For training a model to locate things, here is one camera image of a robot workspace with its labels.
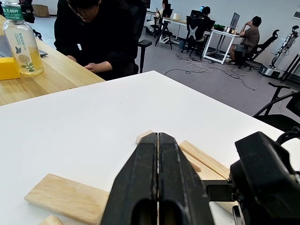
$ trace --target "cardboard box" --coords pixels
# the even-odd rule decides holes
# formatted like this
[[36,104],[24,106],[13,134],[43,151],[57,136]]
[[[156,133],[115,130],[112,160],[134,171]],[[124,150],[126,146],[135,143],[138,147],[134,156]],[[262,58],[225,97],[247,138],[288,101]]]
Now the cardboard box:
[[33,11],[35,16],[39,17],[49,17],[49,9],[48,6],[44,5],[34,5],[33,6]]

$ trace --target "yellow box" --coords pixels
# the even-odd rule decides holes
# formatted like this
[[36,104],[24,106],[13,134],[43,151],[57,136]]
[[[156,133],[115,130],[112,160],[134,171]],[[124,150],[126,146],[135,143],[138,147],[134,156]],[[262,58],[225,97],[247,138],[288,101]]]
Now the yellow box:
[[14,58],[0,58],[0,80],[16,78],[20,78],[20,72]]

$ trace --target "brown shirt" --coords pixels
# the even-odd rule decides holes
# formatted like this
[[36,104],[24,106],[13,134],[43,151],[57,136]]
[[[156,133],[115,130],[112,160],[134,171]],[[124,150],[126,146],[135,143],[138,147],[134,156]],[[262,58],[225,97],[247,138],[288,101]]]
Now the brown shirt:
[[259,37],[258,27],[250,27],[245,31],[245,35],[243,36],[244,40],[242,43],[250,45],[248,52],[252,51],[252,49],[258,45]]

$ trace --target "black jacket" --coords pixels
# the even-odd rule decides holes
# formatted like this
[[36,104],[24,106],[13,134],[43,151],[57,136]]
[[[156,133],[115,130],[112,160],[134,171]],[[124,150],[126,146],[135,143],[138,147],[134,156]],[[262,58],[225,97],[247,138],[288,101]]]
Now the black jacket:
[[130,75],[124,71],[134,64],[137,56],[133,24],[124,0],[102,0],[99,13],[92,22],[83,22],[66,0],[59,0],[54,44],[58,51],[75,57],[82,66],[108,61],[114,73],[110,75],[112,79]]

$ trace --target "plastic bottle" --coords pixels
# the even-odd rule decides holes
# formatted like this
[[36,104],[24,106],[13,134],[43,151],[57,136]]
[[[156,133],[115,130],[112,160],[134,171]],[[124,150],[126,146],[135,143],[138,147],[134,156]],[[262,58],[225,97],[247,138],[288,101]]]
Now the plastic bottle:
[[2,8],[6,18],[3,30],[20,73],[24,75],[42,73],[44,69],[37,42],[31,26],[24,21],[19,0],[4,0]]

